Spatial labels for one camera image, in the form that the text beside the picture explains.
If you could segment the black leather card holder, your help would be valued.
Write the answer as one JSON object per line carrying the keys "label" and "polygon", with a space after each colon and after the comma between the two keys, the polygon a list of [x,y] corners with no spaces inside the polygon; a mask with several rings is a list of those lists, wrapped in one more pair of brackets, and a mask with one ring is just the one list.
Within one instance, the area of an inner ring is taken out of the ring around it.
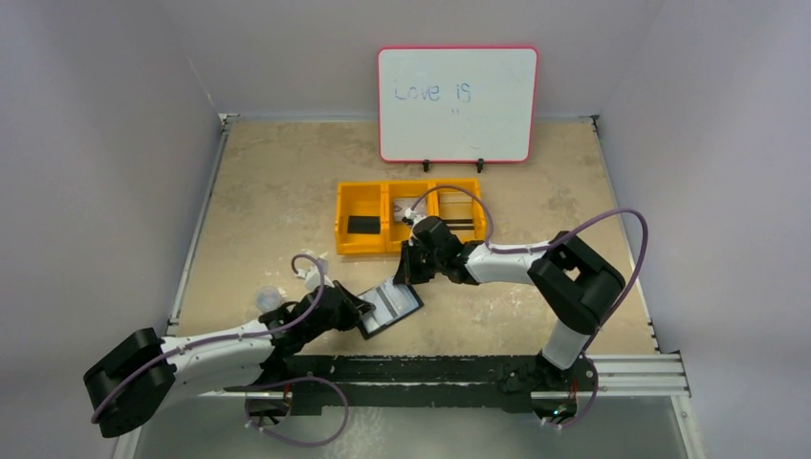
{"label": "black leather card holder", "polygon": [[392,278],[361,293],[359,298],[372,306],[369,312],[362,313],[361,323],[358,326],[366,340],[372,339],[424,306],[423,300],[411,286],[395,284]]}

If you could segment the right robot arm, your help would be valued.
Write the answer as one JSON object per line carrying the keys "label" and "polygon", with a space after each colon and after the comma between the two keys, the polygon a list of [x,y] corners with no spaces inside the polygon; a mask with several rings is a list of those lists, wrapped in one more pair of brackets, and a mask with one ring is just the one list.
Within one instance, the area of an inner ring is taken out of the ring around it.
{"label": "right robot arm", "polygon": [[536,246],[463,242],[443,219],[429,216],[416,221],[402,243],[393,281],[417,285],[437,274],[455,284],[537,288],[557,318],[537,356],[538,379],[551,389],[573,379],[575,361],[627,294],[620,272],[574,232]]}

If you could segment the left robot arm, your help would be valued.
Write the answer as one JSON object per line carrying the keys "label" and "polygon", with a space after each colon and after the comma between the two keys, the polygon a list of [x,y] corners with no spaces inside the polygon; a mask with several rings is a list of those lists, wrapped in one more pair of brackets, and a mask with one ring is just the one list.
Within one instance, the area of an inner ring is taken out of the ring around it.
{"label": "left robot arm", "polygon": [[328,331],[361,326],[376,309],[338,281],[299,301],[258,302],[259,318],[220,332],[185,338],[159,337],[152,328],[131,333],[83,376],[92,424],[115,438],[185,398],[253,384],[275,390],[284,382],[285,359]]}

